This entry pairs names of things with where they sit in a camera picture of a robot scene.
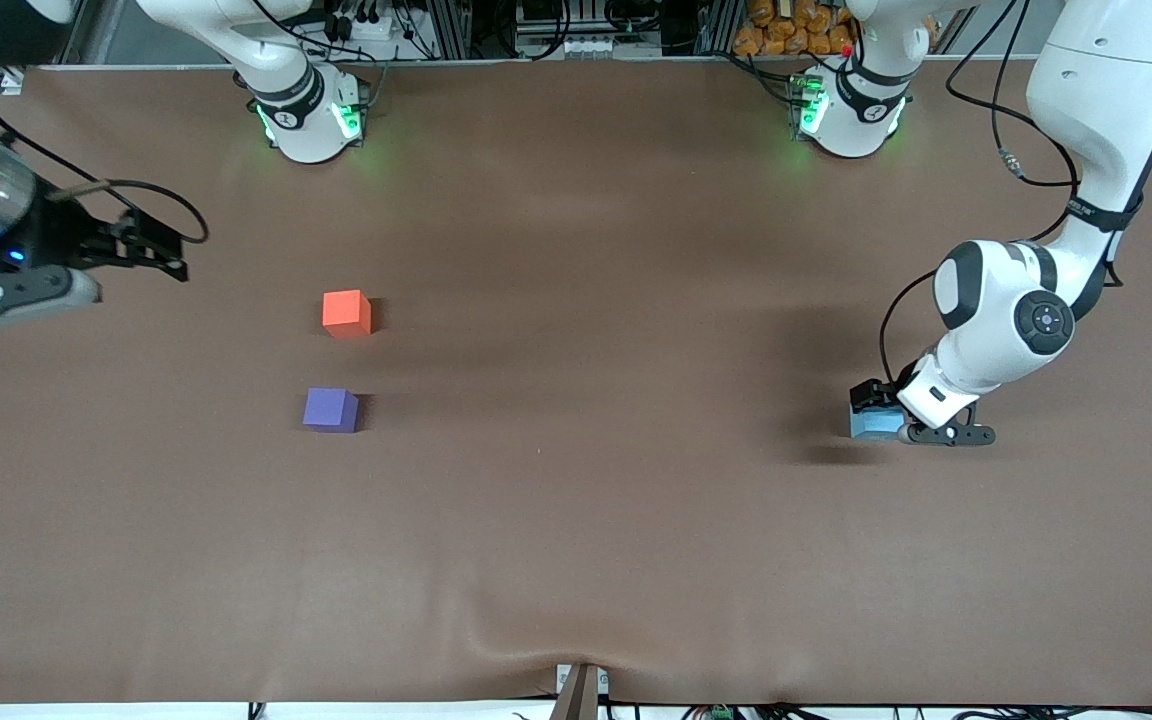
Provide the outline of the light blue foam block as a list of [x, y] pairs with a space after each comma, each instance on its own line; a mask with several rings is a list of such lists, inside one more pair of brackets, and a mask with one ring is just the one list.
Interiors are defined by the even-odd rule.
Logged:
[[849, 432], [852, 439], [872, 442], [899, 442], [905, 433], [904, 407], [900, 404], [851, 406]]

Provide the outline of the orange foam block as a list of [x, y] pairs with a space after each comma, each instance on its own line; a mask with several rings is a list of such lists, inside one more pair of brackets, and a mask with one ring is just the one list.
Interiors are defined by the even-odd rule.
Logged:
[[325, 291], [321, 327], [329, 338], [365, 338], [372, 333], [372, 306], [361, 290]]

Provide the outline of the purple foam block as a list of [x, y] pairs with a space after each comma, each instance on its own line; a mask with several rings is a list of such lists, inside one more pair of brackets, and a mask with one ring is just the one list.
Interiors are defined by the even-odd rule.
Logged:
[[320, 433], [355, 433], [361, 420], [361, 397], [349, 389], [312, 387], [306, 392], [302, 424]]

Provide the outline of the small electronics board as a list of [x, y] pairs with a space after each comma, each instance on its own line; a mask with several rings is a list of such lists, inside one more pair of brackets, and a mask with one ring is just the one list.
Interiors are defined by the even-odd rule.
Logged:
[[829, 106], [826, 77], [817, 73], [796, 73], [788, 77], [785, 86], [795, 141], [814, 138]]

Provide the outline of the power strip with black plugs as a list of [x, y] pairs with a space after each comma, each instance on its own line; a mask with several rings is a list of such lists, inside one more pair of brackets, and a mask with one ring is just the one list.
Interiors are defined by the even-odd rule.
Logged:
[[388, 41], [397, 20], [384, 0], [321, 0], [328, 41]]

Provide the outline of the brown table mat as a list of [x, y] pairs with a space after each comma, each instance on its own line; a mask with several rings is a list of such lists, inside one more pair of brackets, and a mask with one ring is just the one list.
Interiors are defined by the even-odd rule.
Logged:
[[[919, 79], [840, 161], [721, 61], [401, 67], [285, 160], [223, 70], [0, 114], [196, 202], [191, 279], [0, 329], [0, 703], [1152, 705], [1152, 177], [984, 448], [855, 442], [890, 300], [1062, 195]], [[372, 333], [329, 338], [325, 291]], [[355, 433], [306, 392], [361, 397]]]

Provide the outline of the bag of orange items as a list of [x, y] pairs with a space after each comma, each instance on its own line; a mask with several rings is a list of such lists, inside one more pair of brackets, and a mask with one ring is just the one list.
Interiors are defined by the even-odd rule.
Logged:
[[714, 40], [713, 50], [737, 58], [804, 56], [841, 58], [838, 50], [854, 45], [859, 60], [878, 44], [877, 28], [870, 28], [878, 8], [890, 9], [896, 3], [914, 5], [922, 15], [916, 23], [915, 41], [933, 47], [941, 28], [937, 13], [946, 0], [733, 0], [737, 13], [732, 31], [723, 41]]

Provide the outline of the black equipment rack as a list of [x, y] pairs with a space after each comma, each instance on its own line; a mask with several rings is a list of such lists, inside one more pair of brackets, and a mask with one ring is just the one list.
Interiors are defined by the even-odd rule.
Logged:
[[733, 0], [468, 0], [468, 56], [550, 60], [564, 38], [611, 35], [611, 60], [694, 56], [713, 50], [710, 17]]

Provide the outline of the white power strip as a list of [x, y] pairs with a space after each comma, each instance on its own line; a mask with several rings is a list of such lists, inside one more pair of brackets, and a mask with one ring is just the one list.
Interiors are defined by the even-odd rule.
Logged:
[[620, 46], [617, 37], [611, 35], [575, 35], [564, 38], [558, 50], [550, 53], [550, 60], [611, 60]]

